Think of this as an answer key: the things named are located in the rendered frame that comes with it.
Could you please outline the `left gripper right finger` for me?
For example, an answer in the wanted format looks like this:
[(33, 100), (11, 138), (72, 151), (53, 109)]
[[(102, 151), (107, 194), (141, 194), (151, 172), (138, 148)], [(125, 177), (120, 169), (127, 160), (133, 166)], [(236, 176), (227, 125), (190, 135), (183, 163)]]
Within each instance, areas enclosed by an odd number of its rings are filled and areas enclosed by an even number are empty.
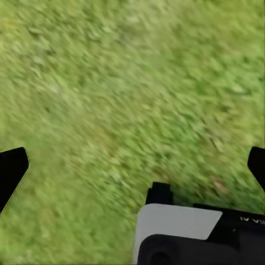
[(265, 191), (265, 149), (252, 147), (247, 165)]

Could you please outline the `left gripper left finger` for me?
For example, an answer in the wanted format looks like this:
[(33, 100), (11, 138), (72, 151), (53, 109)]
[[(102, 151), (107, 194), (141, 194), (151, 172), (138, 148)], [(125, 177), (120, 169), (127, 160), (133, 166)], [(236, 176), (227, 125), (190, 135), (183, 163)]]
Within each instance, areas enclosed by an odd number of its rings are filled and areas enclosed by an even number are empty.
[(29, 168), (24, 147), (0, 153), (0, 213)]

